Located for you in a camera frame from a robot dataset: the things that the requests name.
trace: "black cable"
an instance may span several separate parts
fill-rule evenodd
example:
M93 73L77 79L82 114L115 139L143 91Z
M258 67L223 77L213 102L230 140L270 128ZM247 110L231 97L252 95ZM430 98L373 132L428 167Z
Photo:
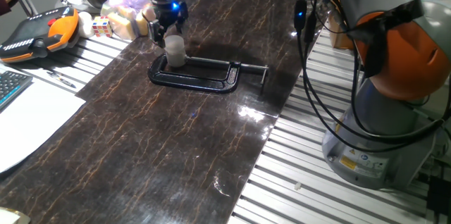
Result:
M302 60L304 60L304 57L302 55L302 45L301 45L301 39L300 39L300 34L297 34L297 43L298 43L298 49L299 49L299 54L302 58ZM305 47L305 54L307 54L309 51L309 45L307 44ZM315 103L313 102L313 100L311 99L310 93L309 93L309 88L307 86L308 83L308 75L307 75L307 62L302 62L302 72L303 72L303 83L304 83L304 90L305 93L307 95L307 98L309 100L309 103L311 105L311 107L313 108L313 110L315 111L315 114L318 116L319 120L323 123L323 125L326 127L326 129L338 140L340 140L343 144L345 144L348 147L351 147L353 149L356 149L358 151L364 151L364 152L370 152L370 153L383 153L383 152L387 152L387 151L393 151L393 150L397 150L397 149L401 149L403 147L407 147L410 144L413 144L415 142L410 142L407 144L401 144L399 146L396 147L390 147L390 148L386 148L386 149L363 149L361 147L355 146L353 144L350 144L349 142L347 142L346 140L344 140L342 137L340 137L332 128L330 128L330 126L327 124L327 122L324 120L323 116L319 113L318 109L316 108Z
M403 101L403 102L408 104L408 105L410 105L410 106L419 106L419 107L421 107L421 106L425 106L429 102L430 99L431 99L431 95L429 94L428 97L426 97L426 100L424 100L420 104L413 104L413 103L410 103L408 101Z

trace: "metal slotted tabletop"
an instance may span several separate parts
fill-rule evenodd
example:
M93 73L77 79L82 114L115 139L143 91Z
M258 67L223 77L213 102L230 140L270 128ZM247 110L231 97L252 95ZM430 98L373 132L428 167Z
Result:
M323 102L340 116L350 105L353 56L332 48L329 34L321 32L307 69ZM426 183L413 181L403 192L376 191L340 178L324 161L325 131L300 77L228 223L447 223L447 216L426 208ZM450 181L451 169L427 175ZM300 189L295 189L298 182Z

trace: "cardboard box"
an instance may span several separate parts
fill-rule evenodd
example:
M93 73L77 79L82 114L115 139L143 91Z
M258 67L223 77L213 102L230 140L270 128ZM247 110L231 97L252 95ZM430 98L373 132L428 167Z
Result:
M338 23L334 20L332 15L329 15L329 29L334 32L343 31ZM351 39L349 39L346 34L335 34L331 32L330 42L333 48L350 50L354 49L354 45L352 44Z

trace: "pen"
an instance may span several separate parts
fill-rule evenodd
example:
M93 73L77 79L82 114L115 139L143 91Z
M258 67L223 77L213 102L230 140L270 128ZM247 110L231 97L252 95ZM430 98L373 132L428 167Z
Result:
M60 77L60 75L58 75L54 72L49 71L49 72L47 72L47 74L49 74L50 77L52 77L53 79L58 80L58 81L62 82L63 84L68 85L69 87L77 88L74 84L70 83L67 80L64 80L63 78Z

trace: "sticker label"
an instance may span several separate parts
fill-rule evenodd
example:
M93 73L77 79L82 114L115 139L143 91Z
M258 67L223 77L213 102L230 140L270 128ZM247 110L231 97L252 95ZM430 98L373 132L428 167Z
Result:
M388 158L379 158L371 154L346 147L340 163L365 176L380 178L387 166Z

